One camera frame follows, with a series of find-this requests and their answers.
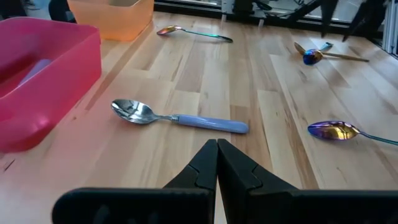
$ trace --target pink plastic bin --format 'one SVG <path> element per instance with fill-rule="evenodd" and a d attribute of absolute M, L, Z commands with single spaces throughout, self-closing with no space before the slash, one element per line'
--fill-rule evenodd
<path fill-rule="evenodd" d="M 29 17 L 6 19 L 0 30 L 0 152 L 24 151 L 100 77 L 100 34 Z"/>

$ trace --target orange plastic container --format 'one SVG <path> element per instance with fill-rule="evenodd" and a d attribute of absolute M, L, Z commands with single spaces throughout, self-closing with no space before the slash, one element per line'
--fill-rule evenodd
<path fill-rule="evenodd" d="M 28 17 L 0 30 L 0 152 L 28 150 L 101 76 L 101 39 L 91 26 Z"/>
<path fill-rule="evenodd" d="M 68 0 L 78 24 L 99 29 L 101 38 L 134 40 L 152 21 L 154 0 Z"/>

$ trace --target spoon with blue handle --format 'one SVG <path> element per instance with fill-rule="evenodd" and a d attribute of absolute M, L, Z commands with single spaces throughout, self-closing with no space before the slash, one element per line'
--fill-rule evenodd
<path fill-rule="evenodd" d="M 218 39 L 221 39 L 221 40 L 225 40 L 225 41 L 230 42 L 230 43 L 234 42 L 229 37 L 224 37 L 222 35 L 216 35 L 216 34 L 205 34 L 205 33 L 201 33 L 201 32 L 189 31 L 189 30 L 183 29 L 182 27 L 179 27 L 179 26 L 176 26 L 176 25 L 165 27 L 165 28 L 157 31 L 156 33 L 158 35 L 165 35 L 165 34 L 169 34 L 171 32 L 177 31 L 177 30 L 182 30 L 182 31 L 185 31 L 185 32 L 190 33 L 190 34 L 198 34 L 198 35 L 204 35 L 204 36 L 207 36 L 207 37 L 214 37 L 214 38 L 218 38 Z"/>
<path fill-rule="evenodd" d="M 158 119 L 167 119 L 177 124 L 227 131 L 231 133 L 244 134 L 249 131 L 247 124 L 241 121 L 204 118 L 184 114 L 173 114 L 167 116 L 157 115 L 149 106 L 134 100 L 114 100 L 111 107 L 119 117 L 136 124 L 149 124 Z"/>
<path fill-rule="evenodd" d="M 358 134 L 362 134 L 367 138 L 398 146 L 398 141 L 388 140 L 367 134 L 363 131 L 360 131 L 352 124 L 344 121 L 322 121 L 311 124 L 308 126 L 308 132 L 313 136 L 324 140 L 347 140 L 357 136 Z"/>

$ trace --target spoon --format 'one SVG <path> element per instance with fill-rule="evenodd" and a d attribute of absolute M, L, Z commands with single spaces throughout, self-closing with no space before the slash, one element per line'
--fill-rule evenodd
<path fill-rule="evenodd" d="M 244 134 L 249 131 L 247 124 L 241 121 L 204 118 L 184 114 L 156 115 L 149 106 L 134 100 L 114 100 L 111 107 L 122 119 L 137 124 L 149 124 L 158 119 L 167 119 L 177 124 L 229 131 L 232 133 Z"/>
<path fill-rule="evenodd" d="M 349 55 L 341 55 L 341 54 L 334 54 L 334 53 L 326 52 L 327 50 L 329 50 L 331 48 L 329 46 L 325 46 L 321 50 L 317 50 L 317 49 L 305 50 L 300 44 L 294 42 L 294 47 L 301 55 L 303 55 L 303 61 L 304 61 L 304 64 L 306 64 L 306 65 L 315 65 L 320 60 L 322 60 L 324 55 L 348 59 L 348 60 L 356 60 L 356 61 L 360 61 L 360 62 L 369 62 L 368 59 L 364 59 L 364 58 L 352 57 Z"/>
<path fill-rule="evenodd" d="M 325 140 L 347 140 L 357 136 L 358 134 L 362 134 L 365 137 L 398 146 L 398 141 L 392 141 L 366 134 L 352 124 L 344 121 L 322 121 L 311 124 L 308 127 L 308 132 L 317 138 Z"/>
<path fill-rule="evenodd" d="M 188 32 L 190 34 L 198 34 L 198 35 L 205 35 L 207 37 L 215 37 L 215 38 L 218 38 L 218 39 L 221 39 L 221 40 L 226 40 L 227 42 L 230 42 L 230 43 L 233 42 L 233 40 L 231 38 L 229 38 L 229 37 L 224 37 L 222 35 L 216 35 L 216 34 L 205 34 L 205 33 L 201 33 L 201 32 L 189 31 L 189 30 L 183 29 L 182 27 L 179 27 L 179 26 L 176 26 L 176 25 L 165 27 L 165 28 L 157 31 L 156 33 L 158 35 L 165 35 L 165 34 L 169 34 L 171 32 L 177 31 L 177 30 L 182 30 L 182 31 Z"/>

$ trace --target wooden tabletop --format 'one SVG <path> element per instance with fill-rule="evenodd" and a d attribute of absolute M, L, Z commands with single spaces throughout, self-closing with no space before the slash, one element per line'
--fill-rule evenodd
<path fill-rule="evenodd" d="M 234 43 L 182 31 L 156 35 L 172 24 Z M 163 187 L 217 138 L 300 189 L 398 189 L 397 146 L 363 136 L 325 142 L 307 133 L 309 124 L 332 119 L 398 139 L 398 61 L 364 38 L 341 38 L 156 12 L 134 42 L 103 41 L 102 77 L 42 143 L 0 155 L 0 223 L 50 223 L 56 199 L 77 187 Z M 295 41 L 306 49 L 329 41 L 330 52 L 371 61 L 305 66 Z M 160 114 L 245 121 L 250 132 L 131 124 L 112 112 L 116 98 Z M 216 207 L 216 223 L 224 223 L 220 197 Z"/>

